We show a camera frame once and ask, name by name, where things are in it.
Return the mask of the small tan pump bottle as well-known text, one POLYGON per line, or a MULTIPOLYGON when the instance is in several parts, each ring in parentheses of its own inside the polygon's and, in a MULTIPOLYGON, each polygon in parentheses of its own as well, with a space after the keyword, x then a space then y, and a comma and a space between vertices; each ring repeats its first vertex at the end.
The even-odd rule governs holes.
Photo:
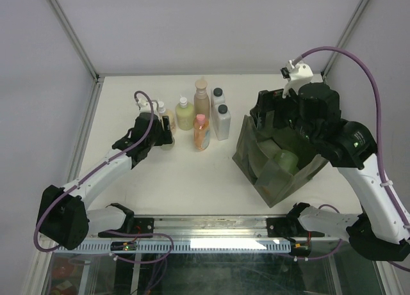
POLYGON ((170 130, 172 134, 175 134, 176 133, 176 122, 174 119, 174 114, 169 108, 165 106, 165 103, 160 100, 158 101, 158 113, 162 118, 164 117, 168 118, 168 124, 169 124, 170 130))

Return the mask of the yellow-green lotion bottle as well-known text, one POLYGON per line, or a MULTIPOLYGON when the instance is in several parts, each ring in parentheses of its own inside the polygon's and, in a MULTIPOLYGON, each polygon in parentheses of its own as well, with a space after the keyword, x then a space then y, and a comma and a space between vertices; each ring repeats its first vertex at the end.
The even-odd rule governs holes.
POLYGON ((180 96, 179 103, 176 105, 176 119, 179 128, 183 131, 189 131, 193 128, 195 118, 195 109, 186 97, 180 96))

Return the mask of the amber bottle pink cap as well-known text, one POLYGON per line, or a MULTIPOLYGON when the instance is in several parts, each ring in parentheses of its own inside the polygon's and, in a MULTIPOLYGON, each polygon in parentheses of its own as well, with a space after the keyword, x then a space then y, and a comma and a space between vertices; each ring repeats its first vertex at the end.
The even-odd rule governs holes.
POLYGON ((197 150, 205 150, 210 142, 209 120, 203 114, 196 115, 193 122, 193 142, 197 150))

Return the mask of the white bottle dark cap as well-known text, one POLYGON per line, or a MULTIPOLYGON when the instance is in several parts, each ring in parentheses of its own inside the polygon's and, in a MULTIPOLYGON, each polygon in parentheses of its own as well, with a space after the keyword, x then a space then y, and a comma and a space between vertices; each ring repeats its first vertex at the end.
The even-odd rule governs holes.
POLYGON ((226 101, 223 89, 217 87, 211 92, 211 107, 224 104, 226 101))
POLYGON ((225 104, 217 104, 214 106, 214 128, 215 134, 219 141, 229 138, 231 114, 225 104))

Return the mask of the olive green canvas bag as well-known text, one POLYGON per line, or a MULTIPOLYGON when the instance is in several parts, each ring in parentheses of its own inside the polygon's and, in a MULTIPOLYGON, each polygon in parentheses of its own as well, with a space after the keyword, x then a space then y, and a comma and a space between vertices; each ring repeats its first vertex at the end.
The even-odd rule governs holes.
POLYGON ((328 163, 290 128, 257 129, 250 112, 243 118, 233 161, 270 208, 307 184, 328 163), (275 162, 280 150, 299 158, 295 174, 275 162))

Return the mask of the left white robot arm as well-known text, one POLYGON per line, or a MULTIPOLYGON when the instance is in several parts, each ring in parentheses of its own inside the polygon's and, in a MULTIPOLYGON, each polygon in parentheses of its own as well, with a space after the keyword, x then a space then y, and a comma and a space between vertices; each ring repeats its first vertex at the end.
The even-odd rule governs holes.
POLYGON ((92 234, 124 237, 136 231, 131 209, 119 203, 97 210, 90 206, 115 180, 144 160, 152 147, 170 145, 173 141, 167 116, 140 113, 134 126, 83 178, 44 190, 35 233, 73 250, 92 234))

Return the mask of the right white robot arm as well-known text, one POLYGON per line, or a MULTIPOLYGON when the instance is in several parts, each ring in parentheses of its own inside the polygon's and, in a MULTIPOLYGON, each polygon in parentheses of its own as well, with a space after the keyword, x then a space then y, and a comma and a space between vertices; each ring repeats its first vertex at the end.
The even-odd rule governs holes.
POLYGON ((250 116, 257 130, 290 129, 299 140, 337 168, 355 192, 361 214, 340 214, 296 203, 279 229, 302 235, 320 232, 349 242, 368 260, 401 262, 409 255, 409 228, 404 206, 387 193, 386 173, 377 165, 379 151, 369 129, 341 117, 339 93, 324 83, 308 83, 295 92, 284 89, 258 93, 250 116))

